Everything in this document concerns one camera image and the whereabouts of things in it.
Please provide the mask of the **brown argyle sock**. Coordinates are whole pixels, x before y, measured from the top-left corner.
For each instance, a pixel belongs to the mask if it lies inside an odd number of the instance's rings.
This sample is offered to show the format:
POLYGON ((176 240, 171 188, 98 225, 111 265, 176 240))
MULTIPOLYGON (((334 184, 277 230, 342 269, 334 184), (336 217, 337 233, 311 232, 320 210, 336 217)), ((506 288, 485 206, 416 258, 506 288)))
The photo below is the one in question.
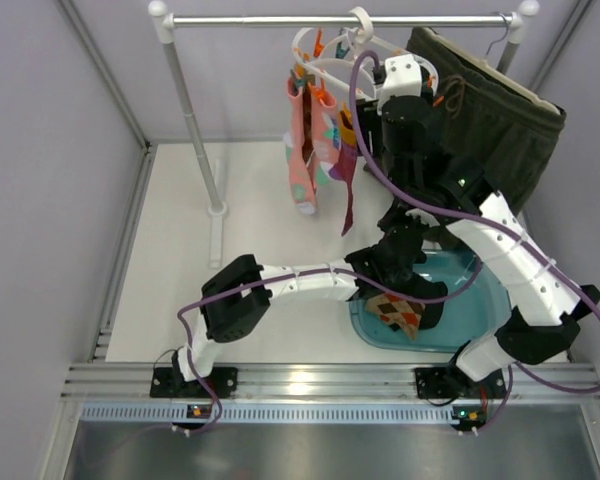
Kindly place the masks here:
POLYGON ((410 340, 415 340, 425 306, 395 295, 380 294, 366 301, 365 310, 377 316, 393 332, 402 332, 410 340))

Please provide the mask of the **maroon purple sock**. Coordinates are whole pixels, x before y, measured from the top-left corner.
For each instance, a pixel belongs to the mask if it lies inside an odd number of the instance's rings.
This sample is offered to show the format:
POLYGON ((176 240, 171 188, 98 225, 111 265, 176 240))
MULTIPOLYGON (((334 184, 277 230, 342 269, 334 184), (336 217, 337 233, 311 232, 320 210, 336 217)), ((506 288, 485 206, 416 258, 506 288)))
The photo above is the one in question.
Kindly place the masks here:
POLYGON ((341 110, 337 119, 341 139, 341 148, 335 168, 336 173, 339 175, 338 179, 345 183, 347 189, 347 207, 341 231, 341 236, 344 237, 350 231, 354 223, 353 180, 358 160, 358 147, 351 114, 341 110))

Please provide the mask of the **white clip sock hanger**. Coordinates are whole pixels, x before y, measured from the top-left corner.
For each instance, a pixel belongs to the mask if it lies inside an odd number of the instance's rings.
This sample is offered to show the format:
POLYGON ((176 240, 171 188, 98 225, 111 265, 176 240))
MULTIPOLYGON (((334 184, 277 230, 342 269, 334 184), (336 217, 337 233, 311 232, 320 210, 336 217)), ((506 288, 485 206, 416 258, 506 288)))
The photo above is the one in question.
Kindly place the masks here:
MULTIPOLYGON (((377 36, 371 17, 365 9, 355 7, 350 13, 354 16, 356 24, 352 27, 341 28, 335 38, 324 42, 322 40, 322 31, 320 29, 316 31, 316 42, 314 51, 311 54, 304 52, 300 48, 300 43, 313 30, 311 28, 302 28, 298 31, 292 41, 292 54, 296 60, 296 66, 300 68, 301 75, 312 74, 328 85, 348 92, 350 84, 332 75, 329 69, 331 67, 352 69, 360 54, 377 48, 387 54, 387 57, 380 61, 380 66, 391 57, 407 53, 413 54, 422 74, 420 97, 427 94, 432 96, 438 94, 439 74, 436 67, 429 60, 377 36)), ((371 84, 372 93, 367 94, 358 88, 356 90, 357 99, 377 101, 375 86, 378 70, 375 68, 373 59, 365 58, 362 61, 359 73, 371 84)))

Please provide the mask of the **pink patterned sock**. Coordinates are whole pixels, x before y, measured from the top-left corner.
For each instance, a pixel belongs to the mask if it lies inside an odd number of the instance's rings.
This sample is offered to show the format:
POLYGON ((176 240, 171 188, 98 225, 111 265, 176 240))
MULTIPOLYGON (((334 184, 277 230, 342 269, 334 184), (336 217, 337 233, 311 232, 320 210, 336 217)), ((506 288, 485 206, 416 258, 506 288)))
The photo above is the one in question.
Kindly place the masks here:
POLYGON ((330 93, 315 93, 311 99, 311 140, 313 166, 317 186, 326 185, 332 178, 340 153, 341 138, 336 100, 330 93))
POLYGON ((291 106, 289 131, 283 136, 288 182, 295 207, 304 215, 316 211, 316 191, 305 159, 304 85, 295 74, 287 80, 286 95, 291 106))

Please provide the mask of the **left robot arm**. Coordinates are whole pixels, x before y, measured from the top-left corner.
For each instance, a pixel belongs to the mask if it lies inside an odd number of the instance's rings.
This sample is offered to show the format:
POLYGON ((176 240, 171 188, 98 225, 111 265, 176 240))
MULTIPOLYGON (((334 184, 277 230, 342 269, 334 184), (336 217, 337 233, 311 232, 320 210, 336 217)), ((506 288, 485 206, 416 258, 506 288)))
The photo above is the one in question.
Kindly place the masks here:
POLYGON ((221 350, 254 332, 276 305, 315 300, 360 302, 390 327, 418 329, 428 301, 445 295, 443 286, 414 270, 426 260, 427 225, 416 215, 391 212, 380 222, 381 239, 344 258, 311 266, 266 266, 252 254, 232 261, 202 287, 198 301, 177 318, 185 343, 170 352, 167 367, 153 369, 153 398, 226 398, 237 371, 219 367, 221 350))

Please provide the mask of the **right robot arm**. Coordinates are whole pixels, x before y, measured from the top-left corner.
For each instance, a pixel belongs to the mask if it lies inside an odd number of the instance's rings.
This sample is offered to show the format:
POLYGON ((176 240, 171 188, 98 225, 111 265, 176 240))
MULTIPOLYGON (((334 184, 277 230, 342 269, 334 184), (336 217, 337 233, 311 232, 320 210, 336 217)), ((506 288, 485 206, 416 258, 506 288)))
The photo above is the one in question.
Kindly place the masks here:
POLYGON ((442 112, 430 94, 356 101, 352 125, 371 171, 394 199, 378 222, 387 238, 418 239, 441 226, 470 248, 514 302, 499 328, 465 343, 444 367, 454 397, 517 364, 568 351, 600 291, 570 280, 541 251, 482 166, 441 145, 442 112))

